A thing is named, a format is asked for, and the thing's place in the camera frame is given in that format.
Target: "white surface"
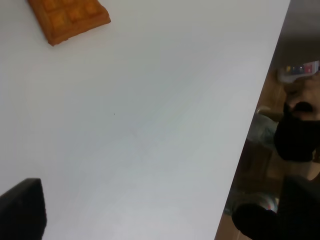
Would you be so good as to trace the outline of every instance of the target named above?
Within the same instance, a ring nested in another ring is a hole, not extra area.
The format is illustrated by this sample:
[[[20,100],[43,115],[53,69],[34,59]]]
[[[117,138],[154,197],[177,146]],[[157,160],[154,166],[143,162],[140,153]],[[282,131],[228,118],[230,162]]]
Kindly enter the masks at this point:
[[[43,182],[45,240],[213,240],[289,0],[102,0],[55,47],[0,3],[0,192]]]

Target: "white table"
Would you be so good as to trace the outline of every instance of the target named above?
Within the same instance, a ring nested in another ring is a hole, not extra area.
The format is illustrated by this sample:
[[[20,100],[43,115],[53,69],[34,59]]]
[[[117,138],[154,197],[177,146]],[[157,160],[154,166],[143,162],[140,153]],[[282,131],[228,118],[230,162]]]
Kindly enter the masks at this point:
[[[55,47],[0,3],[0,192],[42,179],[44,240],[213,240],[289,0],[101,0]]]

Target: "black fabric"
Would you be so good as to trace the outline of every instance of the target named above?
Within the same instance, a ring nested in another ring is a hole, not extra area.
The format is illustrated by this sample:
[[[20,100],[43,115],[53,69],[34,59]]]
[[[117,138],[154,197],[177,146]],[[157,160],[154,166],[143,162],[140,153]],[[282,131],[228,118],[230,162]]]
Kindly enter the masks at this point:
[[[300,102],[295,111],[311,112],[312,107]],[[302,121],[292,115],[286,104],[283,113],[274,134],[274,145],[279,156],[285,161],[311,161],[313,151],[320,146],[320,121]]]
[[[235,227],[252,240],[279,240],[280,232],[277,214],[263,207],[246,203],[232,214]]]
[[[281,239],[320,239],[320,186],[301,176],[286,176],[277,212]]]

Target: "black object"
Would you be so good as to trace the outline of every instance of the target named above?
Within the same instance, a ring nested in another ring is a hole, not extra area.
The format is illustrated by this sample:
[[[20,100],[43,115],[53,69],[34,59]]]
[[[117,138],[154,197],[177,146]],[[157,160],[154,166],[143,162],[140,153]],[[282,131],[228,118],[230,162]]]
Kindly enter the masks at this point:
[[[320,239],[320,185],[301,176],[284,178],[278,207],[282,239]]]
[[[319,240],[320,184],[286,176],[277,213],[246,203],[234,211],[232,221],[252,240]]]
[[[232,213],[234,226],[252,240],[279,240],[277,214],[254,203],[245,203]]]
[[[27,178],[0,196],[0,240],[41,240],[46,225],[40,179]]]
[[[299,102],[294,112],[312,112],[307,102]],[[313,151],[320,146],[320,121],[302,121],[293,116],[288,105],[284,105],[284,117],[279,122],[274,145],[279,156],[286,161],[308,162],[313,158]]]

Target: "waffle piece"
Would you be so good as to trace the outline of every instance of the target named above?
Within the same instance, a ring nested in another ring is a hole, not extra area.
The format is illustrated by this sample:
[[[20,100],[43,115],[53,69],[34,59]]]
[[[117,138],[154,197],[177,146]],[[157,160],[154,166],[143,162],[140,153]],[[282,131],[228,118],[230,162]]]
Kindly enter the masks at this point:
[[[48,43],[59,44],[111,22],[98,0],[28,0]]]

